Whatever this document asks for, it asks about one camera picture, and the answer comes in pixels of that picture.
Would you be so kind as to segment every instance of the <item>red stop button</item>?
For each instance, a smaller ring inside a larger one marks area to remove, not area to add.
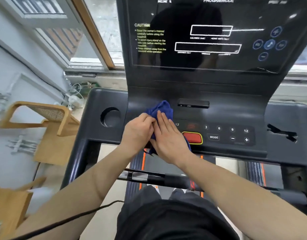
[[[199,133],[183,132],[182,134],[191,144],[201,144],[203,142],[203,138]]]

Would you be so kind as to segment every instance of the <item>white tiled floor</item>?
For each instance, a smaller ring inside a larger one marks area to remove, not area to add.
[[[77,118],[81,119],[83,108],[76,109],[72,114]],[[103,159],[111,151],[116,148],[115,145],[102,144],[98,161]],[[239,174],[238,161],[234,159],[216,158],[216,164],[232,171],[233,173]],[[56,193],[60,189],[60,185],[65,173],[66,167],[57,165],[41,165],[39,168],[38,176],[45,175],[47,177],[43,187],[52,188],[53,192]],[[103,201],[103,205],[106,205],[115,200],[124,200],[125,191],[127,187],[126,181],[117,180],[106,198]],[[88,224],[81,240],[113,240],[116,235],[117,216],[121,210],[122,203],[116,203],[108,208],[105,208],[95,214],[91,222]]]

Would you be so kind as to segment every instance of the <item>blue cloth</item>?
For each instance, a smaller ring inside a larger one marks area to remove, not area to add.
[[[153,108],[146,109],[146,113],[149,114],[151,117],[153,117],[153,118],[155,118],[157,120],[158,110],[160,110],[162,113],[165,113],[165,115],[166,115],[166,117],[168,119],[171,119],[171,120],[173,119],[173,109],[170,107],[170,104],[166,100],[164,100],[161,103],[157,104]],[[156,137],[155,137],[154,133],[152,134],[151,139],[155,139],[156,140]],[[184,137],[184,139],[186,140],[188,148],[191,151],[190,144],[187,141],[186,137]],[[151,155],[153,153],[157,154],[156,150],[151,146],[151,148],[149,150],[149,154]]]

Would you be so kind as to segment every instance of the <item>cup holder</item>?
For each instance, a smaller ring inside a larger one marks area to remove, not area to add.
[[[115,127],[120,123],[121,114],[115,107],[106,108],[100,115],[100,122],[104,127]]]

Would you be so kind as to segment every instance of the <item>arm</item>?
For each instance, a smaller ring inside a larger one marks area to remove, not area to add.
[[[36,214],[20,225],[14,237],[99,207],[122,171],[149,141],[154,131],[153,121],[155,119],[146,113],[130,121],[125,126],[121,144],[57,192]],[[93,216],[78,218],[32,239],[77,240]]]
[[[194,180],[249,238],[307,239],[305,214],[262,187],[198,158],[165,114],[158,113],[158,123],[153,125],[156,141],[150,141],[159,156]]]

